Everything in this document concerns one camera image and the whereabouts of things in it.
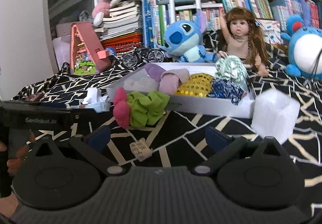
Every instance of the doll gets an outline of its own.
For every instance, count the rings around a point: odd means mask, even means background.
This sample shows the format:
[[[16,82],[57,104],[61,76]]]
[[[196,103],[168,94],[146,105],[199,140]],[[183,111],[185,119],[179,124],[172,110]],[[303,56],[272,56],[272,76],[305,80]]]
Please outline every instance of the doll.
[[[227,43],[223,52],[239,57],[246,67],[251,65],[258,76],[267,77],[265,63],[268,56],[264,35],[255,15],[245,8],[236,7],[226,15],[225,20],[224,11],[221,9],[219,20]]]

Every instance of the blue stitch plush toy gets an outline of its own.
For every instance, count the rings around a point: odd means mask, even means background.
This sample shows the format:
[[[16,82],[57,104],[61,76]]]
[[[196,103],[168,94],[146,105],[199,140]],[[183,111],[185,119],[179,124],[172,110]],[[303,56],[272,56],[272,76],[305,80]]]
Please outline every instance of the blue stitch plush toy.
[[[176,21],[171,24],[164,35],[165,46],[161,49],[169,57],[179,57],[178,62],[215,62],[218,57],[215,53],[206,53],[202,42],[202,33],[206,28],[205,16],[197,10],[197,19],[191,21]]]
[[[289,33],[281,33],[289,41],[289,65],[285,72],[290,76],[322,79],[322,30],[305,27],[303,19],[291,15],[286,22]]]

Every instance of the gold sequin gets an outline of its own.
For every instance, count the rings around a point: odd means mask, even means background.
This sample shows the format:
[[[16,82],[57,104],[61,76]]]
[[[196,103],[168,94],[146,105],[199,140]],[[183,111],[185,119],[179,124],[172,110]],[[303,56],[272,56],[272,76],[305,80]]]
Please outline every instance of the gold sequin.
[[[213,76],[206,73],[191,75],[189,80],[178,88],[176,94],[206,97],[210,92],[212,79]]]

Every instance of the red basket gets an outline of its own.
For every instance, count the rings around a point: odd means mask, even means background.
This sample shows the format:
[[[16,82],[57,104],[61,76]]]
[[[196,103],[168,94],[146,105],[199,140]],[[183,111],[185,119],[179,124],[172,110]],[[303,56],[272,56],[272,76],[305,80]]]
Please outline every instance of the red basket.
[[[126,52],[132,46],[142,43],[142,33],[134,32],[130,35],[117,37],[115,39],[106,39],[101,41],[104,48],[112,47],[116,53]]]

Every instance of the a-frame dollhouse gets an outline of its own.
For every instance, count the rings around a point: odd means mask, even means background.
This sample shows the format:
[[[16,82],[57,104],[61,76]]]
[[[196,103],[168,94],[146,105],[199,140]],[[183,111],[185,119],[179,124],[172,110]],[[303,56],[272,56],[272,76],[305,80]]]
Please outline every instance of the a-frame dollhouse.
[[[103,48],[90,22],[71,27],[70,66],[76,75],[103,72],[111,66],[108,50]]]

